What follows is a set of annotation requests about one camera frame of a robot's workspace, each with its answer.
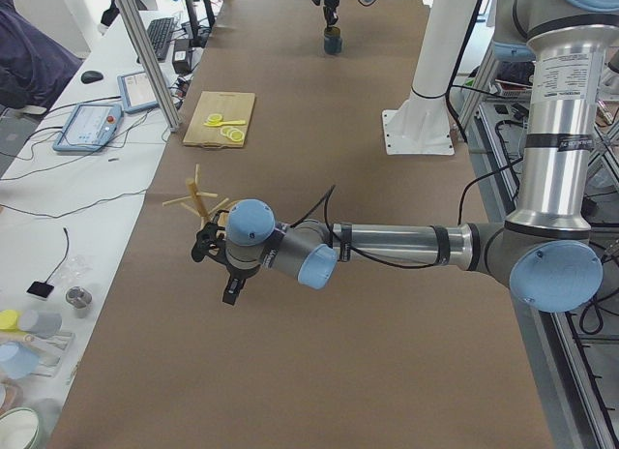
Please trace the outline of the dark teal mug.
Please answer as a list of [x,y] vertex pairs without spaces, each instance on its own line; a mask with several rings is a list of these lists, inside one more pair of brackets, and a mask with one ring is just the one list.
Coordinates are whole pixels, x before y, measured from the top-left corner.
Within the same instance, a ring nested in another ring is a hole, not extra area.
[[326,27],[323,31],[323,48],[326,54],[338,55],[342,50],[342,38],[337,26]]

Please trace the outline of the wooden cup rack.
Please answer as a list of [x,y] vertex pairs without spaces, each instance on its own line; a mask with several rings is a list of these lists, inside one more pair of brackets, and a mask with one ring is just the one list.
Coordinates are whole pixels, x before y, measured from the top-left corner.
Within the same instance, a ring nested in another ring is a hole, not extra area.
[[[162,207],[180,205],[199,219],[199,230],[209,222],[214,222],[216,225],[225,225],[228,220],[227,214],[238,203],[238,200],[220,197],[217,193],[202,191],[200,189],[200,177],[201,165],[196,164],[193,176],[185,181],[188,194],[164,201]],[[205,203],[205,198],[213,198],[217,201],[217,204],[208,207]]]

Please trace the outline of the small metal cup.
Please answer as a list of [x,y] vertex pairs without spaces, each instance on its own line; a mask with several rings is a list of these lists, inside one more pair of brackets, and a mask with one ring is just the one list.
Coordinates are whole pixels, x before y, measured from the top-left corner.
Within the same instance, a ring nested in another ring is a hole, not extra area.
[[70,287],[65,294],[65,300],[74,309],[74,314],[78,318],[85,318],[91,311],[93,297],[84,287]]

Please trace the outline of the grey plastic cup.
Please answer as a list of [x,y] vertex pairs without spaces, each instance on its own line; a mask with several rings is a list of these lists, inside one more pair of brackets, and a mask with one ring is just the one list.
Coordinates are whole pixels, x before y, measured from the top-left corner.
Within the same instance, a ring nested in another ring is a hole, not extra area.
[[28,310],[20,316],[17,326],[23,332],[44,339],[50,338],[60,331],[62,316],[53,312]]

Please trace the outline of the yellow plastic cup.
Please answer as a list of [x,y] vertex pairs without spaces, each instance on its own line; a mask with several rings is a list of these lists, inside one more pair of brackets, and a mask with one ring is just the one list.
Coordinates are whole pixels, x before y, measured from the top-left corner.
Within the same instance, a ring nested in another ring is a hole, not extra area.
[[0,312],[0,330],[3,332],[18,331],[20,312],[16,310],[3,310]]

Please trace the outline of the light blue cup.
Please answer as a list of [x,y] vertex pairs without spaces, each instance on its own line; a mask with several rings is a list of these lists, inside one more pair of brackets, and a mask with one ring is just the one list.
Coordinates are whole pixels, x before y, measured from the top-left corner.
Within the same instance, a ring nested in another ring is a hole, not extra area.
[[1,344],[0,354],[1,368],[11,379],[26,377],[39,366],[39,355],[21,343]]

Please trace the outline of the bamboo cutting board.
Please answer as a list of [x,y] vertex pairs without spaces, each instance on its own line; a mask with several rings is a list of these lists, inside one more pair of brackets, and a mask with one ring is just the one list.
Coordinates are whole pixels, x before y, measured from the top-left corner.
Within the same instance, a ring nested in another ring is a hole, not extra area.
[[182,140],[184,146],[243,148],[256,95],[203,91]]

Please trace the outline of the black power adapter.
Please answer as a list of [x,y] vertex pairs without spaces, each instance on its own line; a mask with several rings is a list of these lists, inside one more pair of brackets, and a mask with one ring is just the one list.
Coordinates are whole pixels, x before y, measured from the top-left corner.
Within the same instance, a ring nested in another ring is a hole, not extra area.
[[192,46],[189,39],[174,41],[172,67],[177,75],[186,75],[192,70]]

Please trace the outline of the black keyboard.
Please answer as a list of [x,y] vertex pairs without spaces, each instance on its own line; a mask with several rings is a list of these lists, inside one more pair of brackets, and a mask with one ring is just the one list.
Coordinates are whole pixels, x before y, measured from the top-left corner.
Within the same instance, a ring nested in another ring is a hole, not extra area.
[[158,61],[164,61],[167,56],[175,26],[176,23],[173,17],[162,17],[153,19],[146,29],[148,39]]

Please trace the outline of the small black square pad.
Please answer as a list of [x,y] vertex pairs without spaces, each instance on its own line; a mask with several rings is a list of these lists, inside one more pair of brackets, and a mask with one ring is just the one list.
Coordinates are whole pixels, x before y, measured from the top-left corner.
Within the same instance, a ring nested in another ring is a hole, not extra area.
[[40,299],[47,299],[53,290],[54,286],[48,282],[34,281],[26,289],[26,292]]

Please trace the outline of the far teach pendant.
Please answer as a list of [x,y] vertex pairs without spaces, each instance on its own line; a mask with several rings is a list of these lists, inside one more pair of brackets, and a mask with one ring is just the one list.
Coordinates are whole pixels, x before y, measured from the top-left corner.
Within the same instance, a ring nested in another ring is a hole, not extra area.
[[133,114],[159,105],[145,72],[118,75],[117,83],[122,108],[126,113]]

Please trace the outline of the teach pendant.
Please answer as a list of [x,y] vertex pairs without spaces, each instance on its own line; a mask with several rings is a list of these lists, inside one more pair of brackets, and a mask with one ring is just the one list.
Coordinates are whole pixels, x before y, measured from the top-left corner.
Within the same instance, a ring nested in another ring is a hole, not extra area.
[[117,83],[122,108],[126,113],[133,114],[159,105],[145,72],[118,75]]
[[97,152],[114,137],[123,110],[118,104],[80,103],[56,137],[52,149],[61,154]]

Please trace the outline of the near teach pendant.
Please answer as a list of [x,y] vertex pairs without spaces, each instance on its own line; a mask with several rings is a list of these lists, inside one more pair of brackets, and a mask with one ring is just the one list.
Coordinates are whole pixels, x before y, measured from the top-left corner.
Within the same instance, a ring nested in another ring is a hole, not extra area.
[[80,103],[56,137],[52,149],[61,154],[97,152],[114,137],[123,110],[118,104]]

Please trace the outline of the black computer mouse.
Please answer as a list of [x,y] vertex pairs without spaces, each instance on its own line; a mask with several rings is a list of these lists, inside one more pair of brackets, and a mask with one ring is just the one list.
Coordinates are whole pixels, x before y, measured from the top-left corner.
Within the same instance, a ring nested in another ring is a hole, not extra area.
[[102,81],[104,79],[104,75],[98,71],[85,71],[80,76],[80,81],[83,84],[92,84],[98,81]]

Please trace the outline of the green white bowl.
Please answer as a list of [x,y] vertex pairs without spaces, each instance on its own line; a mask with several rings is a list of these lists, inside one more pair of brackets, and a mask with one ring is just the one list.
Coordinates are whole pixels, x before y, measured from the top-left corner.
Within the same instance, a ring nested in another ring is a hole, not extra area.
[[1,416],[1,449],[41,449],[45,445],[43,419],[34,408],[18,407]]

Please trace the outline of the seated person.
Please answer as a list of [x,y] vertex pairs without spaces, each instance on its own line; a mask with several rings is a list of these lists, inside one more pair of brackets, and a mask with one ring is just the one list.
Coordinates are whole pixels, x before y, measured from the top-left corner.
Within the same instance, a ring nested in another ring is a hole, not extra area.
[[51,108],[81,60],[1,0],[1,105]]

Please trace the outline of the aluminium frame post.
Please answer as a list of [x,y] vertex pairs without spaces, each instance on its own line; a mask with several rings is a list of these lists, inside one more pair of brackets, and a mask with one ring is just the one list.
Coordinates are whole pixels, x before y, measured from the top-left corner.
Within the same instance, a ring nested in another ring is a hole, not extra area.
[[164,81],[162,70],[156,58],[154,49],[148,38],[139,10],[134,0],[115,0],[123,18],[126,31],[136,51],[142,67],[147,74],[150,85],[158,101],[159,107],[165,117],[168,128],[175,133],[181,120],[178,111],[172,102],[167,84]]

